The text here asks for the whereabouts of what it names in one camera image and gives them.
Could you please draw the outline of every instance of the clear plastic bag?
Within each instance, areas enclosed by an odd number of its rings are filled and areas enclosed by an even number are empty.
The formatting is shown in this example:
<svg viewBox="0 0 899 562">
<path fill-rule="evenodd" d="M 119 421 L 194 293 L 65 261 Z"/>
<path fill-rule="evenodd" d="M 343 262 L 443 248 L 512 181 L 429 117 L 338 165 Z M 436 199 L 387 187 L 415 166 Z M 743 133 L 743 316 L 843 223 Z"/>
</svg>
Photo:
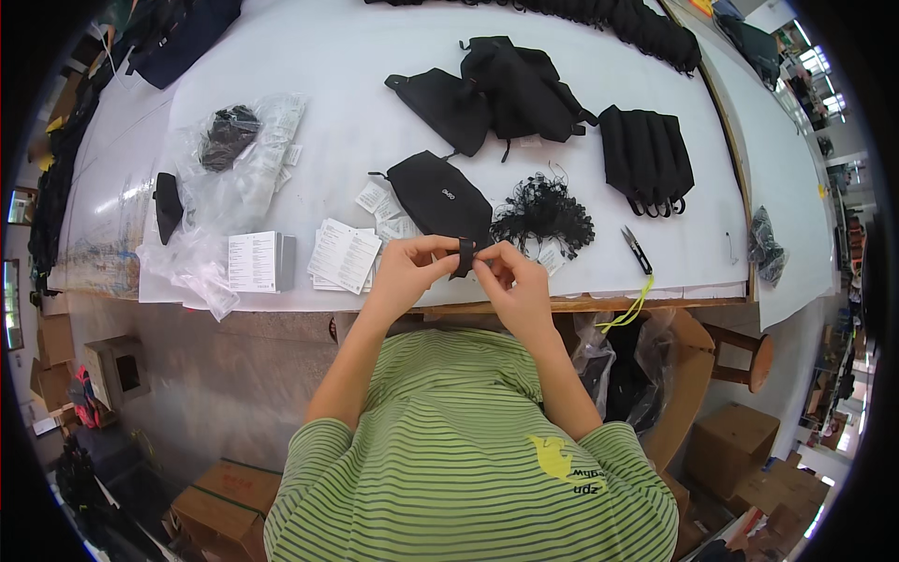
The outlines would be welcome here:
<svg viewBox="0 0 899 562">
<path fill-rule="evenodd" d="M 267 95 L 219 110 L 166 140 L 184 214 L 167 245 L 138 247 L 140 266 L 196 292 L 218 321 L 240 302 L 228 286 L 227 237 L 262 226 L 307 99 Z"/>
<path fill-rule="evenodd" d="M 609 322 L 611 319 L 610 312 L 595 314 L 585 312 L 574 315 L 574 331 L 581 341 L 572 353 L 571 363 L 596 405 L 600 418 L 606 415 L 605 397 L 609 389 L 609 371 L 615 362 L 615 350 L 596 325 Z"/>
<path fill-rule="evenodd" d="M 774 227 L 764 205 L 752 216 L 749 233 L 749 263 L 757 263 L 759 277 L 771 287 L 777 287 L 787 266 L 789 252 L 774 241 Z"/>
<path fill-rule="evenodd" d="M 588 388 L 596 410 L 604 420 L 607 414 L 607 398 L 611 368 L 615 361 L 626 361 L 618 356 L 597 324 L 612 320 L 613 314 L 575 314 L 574 329 L 580 343 L 572 354 L 572 364 L 578 376 Z M 649 384 L 634 403 L 626 420 L 637 435 L 652 429 L 668 405 L 673 388 L 674 365 L 677 362 L 676 341 L 670 330 L 674 310 L 654 312 L 640 328 L 634 350 L 634 360 L 643 370 Z"/>
</svg>

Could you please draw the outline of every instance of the concrete floor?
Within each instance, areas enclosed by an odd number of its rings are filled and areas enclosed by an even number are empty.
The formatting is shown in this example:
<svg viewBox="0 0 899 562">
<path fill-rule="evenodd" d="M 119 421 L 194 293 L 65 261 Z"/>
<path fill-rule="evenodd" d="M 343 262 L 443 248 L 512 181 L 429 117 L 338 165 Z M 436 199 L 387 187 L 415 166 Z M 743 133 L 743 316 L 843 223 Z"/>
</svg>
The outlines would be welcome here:
<svg viewBox="0 0 899 562">
<path fill-rule="evenodd" d="M 140 339 L 151 392 L 119 411 L 140 429 L 154 461 L 186 486 L 219 457 L 281 470 L 287 444 L 337 346 L 330 314 L 235 312 L 218 324 L 180 305 L 138 304 L 68 293 L 79 364 L 84 343 Z"/>
<path fill-rule="evenodd" d="M 77 293 L 54 304 L 69 311 L 81 363 L 84 343 L 117 335 L 141 340 L 151 392 L 126 403 L 120 422 L 126 431 L 140 429 L 146 435 L 156 451 L 155 463 L 179 486 L 191 483 L 219 457 L 282 469 L 287 443 L 337 354 L 327 313 L 235 312 L 219 324 L 207 312 L 174 304 Z M 818 299 L 769 328 L 775 359 L 762 391 L 751 394 L 744 385 L 712 380 L 699 417 L 732 400 L 775 415 L 783 435 L 772 454 L 786 456 L 830 308 L 827 299 Z M 691 313 L 703 322 L 760 335 L 757 305 L 693 308 Z M 735 367 L 745 368 L 748 361 L 736 350 L 721 357 Z"/>
</svg>

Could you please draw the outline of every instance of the wooden stool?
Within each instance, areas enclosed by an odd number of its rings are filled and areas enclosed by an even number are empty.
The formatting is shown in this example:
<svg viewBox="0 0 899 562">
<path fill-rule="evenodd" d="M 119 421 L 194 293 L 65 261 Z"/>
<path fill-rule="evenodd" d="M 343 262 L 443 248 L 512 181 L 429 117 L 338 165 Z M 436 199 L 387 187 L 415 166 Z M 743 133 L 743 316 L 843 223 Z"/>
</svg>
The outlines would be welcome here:
<svg viewBox="0 0 899 562">
<path fill-rule="evenodd" d="M 718 326 L 703 324 L 708 334 L 715 341 L 715 366 L 712 368 L 712 379 L 736 382 L 749 387 L 752 393 L 761 390 L 768 371 L 771 370 L 771 361 L 774 359 L 774 341 L 767 334 L 761 339 L 755 339 L 748 335 L 738 334 Z M 740 349 L 752 352 L 752 362 L 749 370 L 735 369 L 718 365 L 718 354 L 721 352 L 721 343 L 729 343 Z"/>
</svg>

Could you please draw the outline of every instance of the green striped shirt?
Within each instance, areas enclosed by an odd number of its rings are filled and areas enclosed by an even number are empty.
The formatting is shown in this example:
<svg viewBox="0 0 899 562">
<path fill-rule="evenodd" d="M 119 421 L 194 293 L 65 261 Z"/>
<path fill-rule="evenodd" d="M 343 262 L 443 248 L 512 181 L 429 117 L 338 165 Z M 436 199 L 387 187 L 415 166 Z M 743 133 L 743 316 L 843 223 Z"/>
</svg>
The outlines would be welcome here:
<svg viewBox="0 0 899 562">
<path fill-rule="evenodd" d="M 550 423 L 507 335 L 387 339 L 353 434 L 289 444 L 269 560 L 669 560 L 677 506 L 627 424 L 575 443 Z"/>
</svg>

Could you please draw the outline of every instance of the shirt logo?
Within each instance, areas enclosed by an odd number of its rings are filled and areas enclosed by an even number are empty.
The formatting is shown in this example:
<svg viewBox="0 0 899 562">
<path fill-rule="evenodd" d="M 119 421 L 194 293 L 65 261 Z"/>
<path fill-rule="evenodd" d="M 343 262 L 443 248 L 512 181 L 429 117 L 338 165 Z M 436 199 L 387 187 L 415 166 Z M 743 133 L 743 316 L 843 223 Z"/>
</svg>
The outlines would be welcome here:
<svg viewBox="0 0 899 562">
<path fill-rule="evenodd" d="M 561 437 L 547 437 L 542 439 L 536 435 L 528 435 L 530 442 L 534 444 L 537 451 L 537 462 L 540 468 L 557 480 L 561 480 L 567 484 L 574 484 L 574 492 L 576 494 L 597 494 L 599 490 L 606 490 L 606 480 L 602 477 L 599 470 L 575 470 L 572 476 L 581 476 L 589 474 L 590 477 L 571 477 L 571 461 L 573 455 L 568 453 L 562 454 L 562 449 L 568 444 Z"/>
</svg>

